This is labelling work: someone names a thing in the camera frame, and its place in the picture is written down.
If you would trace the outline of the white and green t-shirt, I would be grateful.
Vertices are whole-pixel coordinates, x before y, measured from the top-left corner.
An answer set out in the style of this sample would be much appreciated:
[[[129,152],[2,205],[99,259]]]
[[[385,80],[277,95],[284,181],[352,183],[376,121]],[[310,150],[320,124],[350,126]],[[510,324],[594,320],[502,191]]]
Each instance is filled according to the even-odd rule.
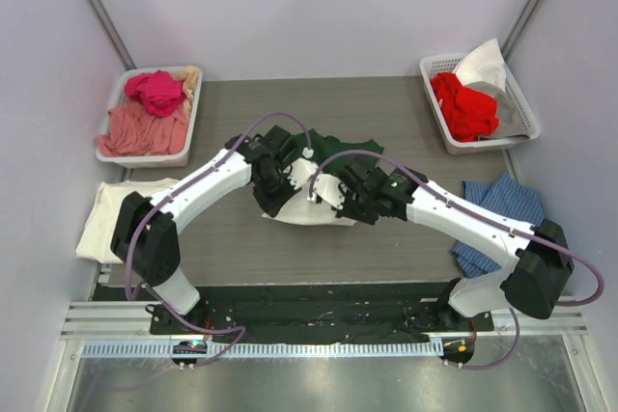
[[[365,142],[348,143],[342,142],[338,138],[328,135],[322,136],[315,129],[309,130],[312,149],[315,154],[313,160],[320,165],[331,155],[352,150],[371,151],[383,153],[384,147],[379,145],[374,139],[369,139]],[[306,137],[303,132],[295,134],[294,137],[299,145],[299,151],[307,148]],[[321,174],[329,174],[336,178],[337,173],[347,164],[351,164],[355,160],[355,156],[342,156],[337,160],[330,162],[322,171]],[[308,187],[310,180],[296,193],[289,201],[287,201],[280,212],[274,217],[267,216],[262,213],[262,217],[269,220],[278,221],[290,225],[298,226],[345,226],[351,227],[356,221],[346,218],[337,218],[334,208],[331,208],[326,203],[318,200],[316,204],[310,204],[307,201]]]

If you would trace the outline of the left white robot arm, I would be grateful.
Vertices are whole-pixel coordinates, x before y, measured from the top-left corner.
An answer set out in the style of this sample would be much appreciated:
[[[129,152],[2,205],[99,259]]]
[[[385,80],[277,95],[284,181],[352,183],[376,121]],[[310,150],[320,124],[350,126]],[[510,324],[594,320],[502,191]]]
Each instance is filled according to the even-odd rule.
[[[207,208],[249,184],[261,210],[276,216],[299,191],[293,164],[313,156],[294,135],[274,126],[266,135],[238,136],[205,166],[152,196],[137,192],[122,201],[110,242],[128,277],[139,276],[168,305],[173,323],[186,334],[206,320],[206,303],[181,270],[179,235]]]

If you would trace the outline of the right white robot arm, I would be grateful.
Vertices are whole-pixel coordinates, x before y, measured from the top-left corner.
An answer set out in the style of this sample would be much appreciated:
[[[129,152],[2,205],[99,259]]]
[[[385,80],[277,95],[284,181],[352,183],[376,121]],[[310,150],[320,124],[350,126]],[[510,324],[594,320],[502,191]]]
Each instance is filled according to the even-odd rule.
[[[513,308],[536,318],[551,316],[574,271],[560,226],[517,221],[465,201],[415,171],[344,166],[343,212],[373,225],[381,217],[410,221],[445,233],[489,257],[497,270],[457,278],[435,302],[432,318],[449,330],[484,312]]]

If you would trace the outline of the beige garment in bin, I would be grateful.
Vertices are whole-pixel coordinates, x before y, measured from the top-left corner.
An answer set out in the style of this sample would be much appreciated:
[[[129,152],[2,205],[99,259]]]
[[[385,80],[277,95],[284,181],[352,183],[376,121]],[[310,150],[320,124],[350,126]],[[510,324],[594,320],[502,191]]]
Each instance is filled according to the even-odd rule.
[[[186,66],[172,73],[172,77],[183,84],[183,92],[185,95],[183,109],[188,118],[192,112],[197,85],[201,82],[200,72],[201,71],[197,67]]]

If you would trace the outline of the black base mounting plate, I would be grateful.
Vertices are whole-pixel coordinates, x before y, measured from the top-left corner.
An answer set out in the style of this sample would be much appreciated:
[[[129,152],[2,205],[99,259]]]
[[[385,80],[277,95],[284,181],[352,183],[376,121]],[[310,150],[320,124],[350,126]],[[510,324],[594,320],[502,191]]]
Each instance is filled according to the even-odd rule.
[[[440,323],[436,303],[447,283],[201,287],[187,323],[219,329],[218,343],[245,327],[243,343],[424,343],[432,334],[490,332],[488,313],[451,326]]]

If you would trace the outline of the magenta t-shirt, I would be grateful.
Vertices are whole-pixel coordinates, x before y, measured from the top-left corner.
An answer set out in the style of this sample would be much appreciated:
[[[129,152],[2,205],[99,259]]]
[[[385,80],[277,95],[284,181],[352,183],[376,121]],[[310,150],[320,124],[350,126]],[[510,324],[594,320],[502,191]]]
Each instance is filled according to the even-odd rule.
[[[161,118],[170,116],[185,100],[183,83],[163,70],[129,78],[124,91],[127,98],[141,103],[147,113]]]

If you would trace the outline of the red t-shirt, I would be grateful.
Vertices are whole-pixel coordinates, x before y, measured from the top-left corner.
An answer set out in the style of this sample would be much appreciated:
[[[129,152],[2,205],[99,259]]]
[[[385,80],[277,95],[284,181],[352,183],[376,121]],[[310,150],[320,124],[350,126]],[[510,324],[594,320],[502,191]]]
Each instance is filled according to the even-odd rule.
[[[431,80],[442,116],[458,142],[489,137],[499,127],[497,101],[492,96],[464,86],[453,72],[441,72]]]

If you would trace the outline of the blue plaid shirt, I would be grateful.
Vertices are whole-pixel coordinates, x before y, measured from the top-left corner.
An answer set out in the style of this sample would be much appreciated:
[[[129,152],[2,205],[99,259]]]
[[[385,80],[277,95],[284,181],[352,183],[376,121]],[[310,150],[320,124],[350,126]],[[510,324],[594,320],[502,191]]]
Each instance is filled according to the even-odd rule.
[[[546,217],[541,194],[520,184],[508,173],[493,183],[465,180],[463,197],[480,207],[515,220],[540,225]],[[467,278],[497,271],[501,266],[467,244],[457,241],[451,254]]]

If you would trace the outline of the salmon pink t-shirt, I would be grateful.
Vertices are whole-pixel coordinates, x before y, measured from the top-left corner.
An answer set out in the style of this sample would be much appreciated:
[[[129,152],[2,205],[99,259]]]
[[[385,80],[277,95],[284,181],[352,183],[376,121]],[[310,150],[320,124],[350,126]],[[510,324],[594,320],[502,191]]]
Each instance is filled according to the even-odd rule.
[[[112,108],[108,117],[107,133],[96,139],[105,157],[173,155],[185,146],[189,118],[182,107],[159,117],[132,101]]]

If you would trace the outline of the right white perforated basket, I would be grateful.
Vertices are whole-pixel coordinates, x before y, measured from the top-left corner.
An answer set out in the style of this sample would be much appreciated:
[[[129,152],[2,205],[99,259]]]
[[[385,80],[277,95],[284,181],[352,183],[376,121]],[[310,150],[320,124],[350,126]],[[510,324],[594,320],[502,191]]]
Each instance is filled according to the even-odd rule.
[[[483,151],[503,151],[520,143],[537,139],[541,133],[540,124],[508,65],[505,66],[506,94],[515,103],[528,138],[510,137],[461,143],[451,136],[449,128],[443,118],[440,104],[435,98],[431,80],[440,72],[452,71],[465,56],[466,52],[439,54],[422,58],[419,63],[420,73],[424,81],[425,94],[447,152],[453,155],[459,155]]]

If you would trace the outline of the grey white garment in basket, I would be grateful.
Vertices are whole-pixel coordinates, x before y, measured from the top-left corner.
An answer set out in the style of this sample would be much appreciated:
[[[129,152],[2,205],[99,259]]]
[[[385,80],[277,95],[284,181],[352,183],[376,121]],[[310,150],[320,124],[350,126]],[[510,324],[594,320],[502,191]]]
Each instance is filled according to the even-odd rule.
[[[455,74],[464,86],[492,96],[497,101],[499,127],[493,135],[477,141],[528,138],[515,103],[506,94],[505,66],[497,39],[478,46],[456,66]]]

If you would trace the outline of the folded cream t-shirt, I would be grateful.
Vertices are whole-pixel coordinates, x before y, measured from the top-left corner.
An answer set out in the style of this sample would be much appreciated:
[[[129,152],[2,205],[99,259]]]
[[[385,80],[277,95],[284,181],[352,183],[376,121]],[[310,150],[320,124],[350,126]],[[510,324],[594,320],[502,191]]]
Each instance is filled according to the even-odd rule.
[[[153,181],[125,180],[120,183],[102,182],[77,244],[76,256],[102,264],[122,264],[122,260],[112,253],[110,245],[124,198],[132,192],[149,197],[174,186],[177,182],[176,179],[170,178]]]

